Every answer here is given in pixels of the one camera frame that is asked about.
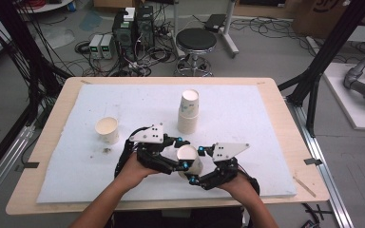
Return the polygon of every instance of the tape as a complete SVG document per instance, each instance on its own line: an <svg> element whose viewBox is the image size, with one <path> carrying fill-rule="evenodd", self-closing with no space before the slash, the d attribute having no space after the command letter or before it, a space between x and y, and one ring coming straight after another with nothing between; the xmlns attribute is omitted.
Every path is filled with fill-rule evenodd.
<svg viewBox="0 0 365 228"><path fill-rule="evenodd" d="M316 160L316 159L314 159L314 158L304 160L304 162L305 162L307 165L309 165L309 164L315 164L315 165L320 165L320 164L322 164L322 161L321 161L321 160Z"/></svg>
<svg viewBox="0 0 365 228"><path fill-rule="evenodd" d="M37 168L40 162L27 162L24 165L24 168Z"/></svg>

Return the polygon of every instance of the white board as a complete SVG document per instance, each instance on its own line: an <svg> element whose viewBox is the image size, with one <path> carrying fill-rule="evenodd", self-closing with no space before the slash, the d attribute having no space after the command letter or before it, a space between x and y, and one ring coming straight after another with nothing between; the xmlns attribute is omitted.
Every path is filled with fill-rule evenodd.
<svg viewBox="0 0 365 228"><path fill-rule="evenodd" d="M348 117L354 129L365 130L365 99L363 96L343 86L346 73L355 65L330 64L325 70L328 85ZM365 68L359 81L365 84Z"/></svg>
<svg viewBox="0 0 365 228"><path fill-rule="evenodd" d="M200 94L197 131L183 135L177 130L178 108L184 90ZM112 146L100 142L94 125L103 117L119 120L120 140ZM112 181L124 141L136 129L163 123L164 133L192 145L250 143L236 158L259 180L261 195L289 197L296 187L283 158L262 99L253 85L84 85L60 141L53 151L37 202L93 201ZM111 152L104 153L105 148ZM163 154L175 158L175 149ZM202 157L202 175L214 170ZM123 200L177 200L230 197L223 190L209 191L189 185L178 173L149 176Z"/></svg>

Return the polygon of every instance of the black box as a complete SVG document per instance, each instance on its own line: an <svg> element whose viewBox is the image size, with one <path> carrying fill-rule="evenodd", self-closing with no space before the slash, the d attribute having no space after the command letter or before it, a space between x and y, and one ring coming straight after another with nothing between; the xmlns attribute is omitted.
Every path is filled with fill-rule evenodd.
<svg viewBox="0 0 365 228"><path fill-rule="evenodd" d="M284 7L286 0L240 0L241 5Z"/></svg>
<svg viewBox="0 0 365 228"><path fill-rule="evenodd" d="M218 32L226 19L226 14L212 14L205 23L205 29L213 32Z"/></svg>

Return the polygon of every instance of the human hand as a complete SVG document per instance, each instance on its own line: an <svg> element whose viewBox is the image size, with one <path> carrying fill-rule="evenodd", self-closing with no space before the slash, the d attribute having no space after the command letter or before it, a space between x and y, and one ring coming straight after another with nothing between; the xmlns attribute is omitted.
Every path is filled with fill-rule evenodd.
<svg viewBox="0 0 365 228"><path fill-rule="evenodd" d="M243 203L247 197L259 197L247 177L241 172L239 172L231 181L221 184L219 188L230 193L235 200L241 203Z"/></svg>
<svg viewBox="0 0 365 228"><path fill-rule="evenodd" d="M141 163L138 162L137 154L132 153L114 181L127 192L136 187L148 175L157 173L159 172L141 165Z"/></svg>

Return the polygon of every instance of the white paper cup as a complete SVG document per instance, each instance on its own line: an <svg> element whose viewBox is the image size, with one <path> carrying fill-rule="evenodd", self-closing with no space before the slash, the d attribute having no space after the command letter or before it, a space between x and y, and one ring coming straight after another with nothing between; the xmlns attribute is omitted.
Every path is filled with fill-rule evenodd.
<svg viewBox="0 0 365 228"><path fill-rule="evenodd" d="M96 132L100 135L103 142L114 144L119 140L118 121L112 117L102 118L96 123Z"/></svg>
<svg viewBox="0 0 365 228"><path fill-rule="evenodd" d="M177 129L186 135L192 134L197 130L197 122L199 115L193 118L186 118L179 113L179 119L177 121Z"/></svg>
<svg viewBox="0 0 365 228"><path fill-rule="evenodd" d="M187 171L179 171L179 175L186 179L186 174L199 175L203 170L203 164L201 162L200 156L198 155L197 149L190 145L186 144L177 150L177 159L178 160L194 160L191 167Z"/></svg>
<svg viewBox="0 0 365 228"><path fill-rule="evenodd" d="M179 112L186 118L198 116L200 111L200 94L194 89L188 89L182 93Z"/></svg>

